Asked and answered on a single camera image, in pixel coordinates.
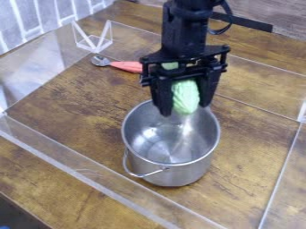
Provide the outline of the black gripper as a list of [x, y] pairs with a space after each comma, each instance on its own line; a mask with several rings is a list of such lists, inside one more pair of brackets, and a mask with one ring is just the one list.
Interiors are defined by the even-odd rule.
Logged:
[[[225, 12], [228, 24], [217, 30], [208, 26], [213, 8]], [[161, 116], [172, 112], [172, 81], [157, 78], [164, 72], [184, 73], [188, 61], [203, 59], [220, 47], [207, 47], [207, 34], [220, 35], [232, 26], [232, 10], [225, 0], [167, 0], [163, 5], [161, 48], [140, 58], [142, 86], [150, 86], [152, 103]], [[220, 71], [204, 73], [197, 79], [199, 105], [209, 105], [220, 79]]]

